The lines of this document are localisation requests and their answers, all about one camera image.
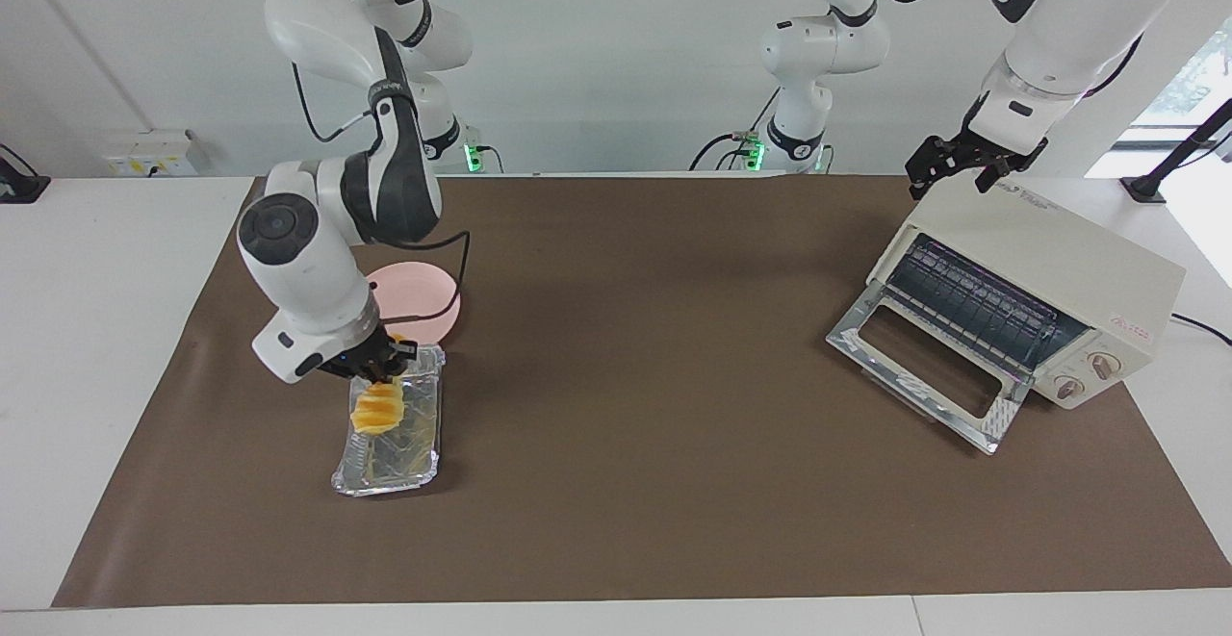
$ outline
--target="brown tabletop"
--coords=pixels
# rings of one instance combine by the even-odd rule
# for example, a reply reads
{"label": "brown tabletop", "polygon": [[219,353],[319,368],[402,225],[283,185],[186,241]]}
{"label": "brown tabletop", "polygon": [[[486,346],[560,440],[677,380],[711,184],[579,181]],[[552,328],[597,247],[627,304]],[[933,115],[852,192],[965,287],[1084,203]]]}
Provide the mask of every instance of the brown tabletop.
{"label": "brown tabletop", "polygon": [[346,383],[265,372],[248,345],[274,309],[228,244],[55,606],[1232,585],[1124,387],[1032,399],[989,459],[825,345],[910,208],[901,179],[450,180],[445,198],[441,233],[474,249],[440,477],[330,491]]}

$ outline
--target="yellow food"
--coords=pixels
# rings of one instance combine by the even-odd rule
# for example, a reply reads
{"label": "yellow food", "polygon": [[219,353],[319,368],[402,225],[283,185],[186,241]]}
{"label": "yellow food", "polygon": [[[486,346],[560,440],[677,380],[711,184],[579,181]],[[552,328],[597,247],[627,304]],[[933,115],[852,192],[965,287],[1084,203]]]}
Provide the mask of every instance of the yellow food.
{"label": "yellow food", "polygon": [[373,383],[360,394],[351,413],[351,424],[360,434],[379,436],[397,428],[407,413],[402,387],[395,383]]}

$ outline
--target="oven knob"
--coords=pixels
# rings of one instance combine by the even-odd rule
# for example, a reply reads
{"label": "oven knob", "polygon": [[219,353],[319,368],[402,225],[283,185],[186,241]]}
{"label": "oven knob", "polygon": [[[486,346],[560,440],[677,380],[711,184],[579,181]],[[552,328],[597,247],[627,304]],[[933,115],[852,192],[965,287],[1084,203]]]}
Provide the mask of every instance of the oven knob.
{"label": "oven knob", "polygon": [[1068,401],[1074,396],[1082,396],[1087,387],[1082,385],[1082,381],[1077,378],[1071,378],[1068,376],[1062,376],[1057,378],[1057,399]]}
{"label": "oven knob", "polygon": [[1100,381],[1108,381],[1121,372],[1121,360],[1104,353],[1095,353],[1090,356],[1090,367],[1095,370],[1095,376]]}

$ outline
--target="black stand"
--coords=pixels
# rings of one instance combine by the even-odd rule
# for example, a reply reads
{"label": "black stand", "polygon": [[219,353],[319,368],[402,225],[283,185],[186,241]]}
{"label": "black stand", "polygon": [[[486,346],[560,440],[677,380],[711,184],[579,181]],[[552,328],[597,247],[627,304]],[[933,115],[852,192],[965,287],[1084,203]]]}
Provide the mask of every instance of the black stand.
{"label": "black stand", "polygon": [[1140,203],[1167,203],[1168,201],[1159,195],[1159,185],[1163,184],[1163,180],[1168,179],[1169,174],[1177,171],[1177,168],[1183,165],[1190,155],[1196,153],[1202,144],[1218,133],[1220,128],[1223,128],[1223,124],[1230,121],[1232,121],[1232,100],[1223,102],[1223,106],[1215,110],[1211,118],[1206,120],[1202,126],[1199,126],[1183,144],[1177,145],[1177,149],[1164,161],[1159,163],[1159,166],[1154,168],[1151,174],[1137,179],[1127,176],[1121,180],[1121,186],[1125,186],[1125,191],[1129,192],[1130,197]]}
{"label": "black stand", "polygon": [[46,176],[22,176],[0,158],[0,203],[33,203],[51,182]]}

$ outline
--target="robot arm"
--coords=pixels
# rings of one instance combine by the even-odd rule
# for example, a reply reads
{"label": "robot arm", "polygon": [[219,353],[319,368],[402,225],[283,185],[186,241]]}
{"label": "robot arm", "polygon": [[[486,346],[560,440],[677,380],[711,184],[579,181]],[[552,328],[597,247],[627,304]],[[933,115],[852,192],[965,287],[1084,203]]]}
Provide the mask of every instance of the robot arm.
{"label": "robot arm", "polygon": [[[435,143],[439,157],[461,128],[444,88],[426,73],[464,64],[469,35],[461,18],[428,0],[265,0],[265,18],[292,62],[367,90],[377,142],[349,158],[277,165],[265,196],[241,216],[244,261],[278,307],[253,348],[290,383],[315,369],[388,381],[414,345],[394,341],[381,325],[349,245],[407,247],[440,221],[425,144]],[[429,107],[424,115],[416,95]],[[440,134],[430,132],[429,141],[425,127]]]}
{"label": "robot arm", "polygon": [[818,81],[873,69],[890,53],[877,0],[825,1],[827,15],[786,20],[763,38],[763,63],[781,86],[779,106],[760,133],[768,169],[812,170],[833,106],[830,91]]}
{"label": "robot arm", "polygon": [[1164,9],[1168,0],[993,0],[1018,23],[957,137],[929,137],[907,163],[912,197],[938,180],[982,168],[988,191],[1024,171],[1047,147],[1047,132],[1088,95],[1108,67]]}

